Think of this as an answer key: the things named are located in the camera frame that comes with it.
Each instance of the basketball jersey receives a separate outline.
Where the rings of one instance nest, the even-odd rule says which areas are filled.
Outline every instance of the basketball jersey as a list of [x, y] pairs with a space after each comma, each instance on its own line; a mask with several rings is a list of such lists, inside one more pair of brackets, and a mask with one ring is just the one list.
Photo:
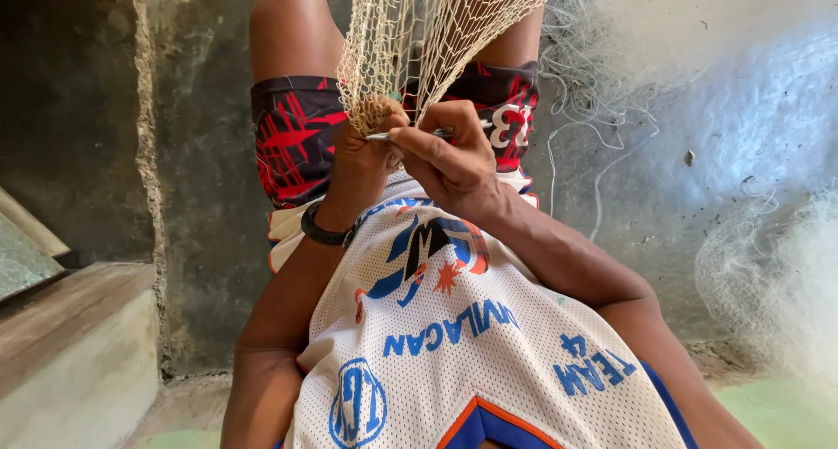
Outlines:
[[[275, 270], [302, 209], [271, 218]], [[599, 315], [412, 178], [391, 176], [360, 225], [312, 316], [284, 447], [685, 447], [656, 376]]]

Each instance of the man's right hand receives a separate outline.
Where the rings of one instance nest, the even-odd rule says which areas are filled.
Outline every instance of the man's right hand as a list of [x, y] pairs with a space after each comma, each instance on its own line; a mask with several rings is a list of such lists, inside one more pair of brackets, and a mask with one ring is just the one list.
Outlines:
[[[450, 144], [431, 134], [448, 127], [454, 130]], [[452, 215], [484, 229], [517, 197], [495, 175], [495, 153], [470, 101], [435, 103], [418, 128], [394, 128], [389, 134], [404, 155], [407, 173]]]

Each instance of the person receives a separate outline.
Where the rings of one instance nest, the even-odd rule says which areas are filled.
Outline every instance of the person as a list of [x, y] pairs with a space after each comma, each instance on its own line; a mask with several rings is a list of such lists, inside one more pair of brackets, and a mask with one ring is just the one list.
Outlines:
[[388, 143], [346, 121], [327, 1], [255, 0], [275, 274], [238, 338], [222, 447], [761, 447], [651, 286], [525, 193], [542, 12], [418, 126], [389, 102]]

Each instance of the shorts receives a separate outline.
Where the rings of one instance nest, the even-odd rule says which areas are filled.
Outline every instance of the shorts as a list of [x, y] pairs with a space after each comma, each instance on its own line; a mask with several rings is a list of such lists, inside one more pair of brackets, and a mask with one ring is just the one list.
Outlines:
[[[537, 79], [536, 62], [518, 69], [471, 62], [442, 98], [471, 100], [480, 119], [492, 121], [485, 133], [498, 172], [517, 171], [527, 152]], [[259, 179], [275, 208], [299, 207], [329, 188], [333, 135], [347, 120], [339, 97], [337, 79], [318, 76], [282, 76], [251, 89]], [[402, 102], [416, 108], [415, 98]]]

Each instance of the black wristband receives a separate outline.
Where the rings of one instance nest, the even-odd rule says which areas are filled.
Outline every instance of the black wristband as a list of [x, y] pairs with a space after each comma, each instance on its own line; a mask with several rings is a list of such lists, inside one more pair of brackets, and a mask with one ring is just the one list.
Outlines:
[[358, 226], [357, 223], [352, 225], [352, 228], [348, 232], [336, 233], [321, 229], [314, 222], [314, 216], [317, 215], [317, 211], [322, 202], [318, 200], [309, 205], [309, 208], [306, 208], [306, 211], [300, 219], [300, 229], [306, 236], [317, 243], [326, 244], [327, 246], [343, 246], [346, 248], [355, 236], [355, 229]]

